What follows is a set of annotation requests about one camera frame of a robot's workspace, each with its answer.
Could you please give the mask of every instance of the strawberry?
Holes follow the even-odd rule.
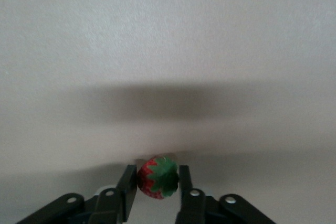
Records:
[[[178,187],[177,164],[168,157],[154,157],[138,171],[138,187],[146,195],[163,199]]]

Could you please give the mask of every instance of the strawberry calyx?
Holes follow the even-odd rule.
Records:
[[[154,181],[151,192],[161,192],[163,197],[171,196],[178,188],[177,164],[168,157],[154,158],[156,165],[147,166],[153,173],[147,178]]]

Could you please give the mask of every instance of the white wall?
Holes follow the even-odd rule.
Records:
[[[1,223],[158,153],[276,223],[334,223],[335,31],[336,0],[0,0]],[[129,223],[178,208],[139,192]]]

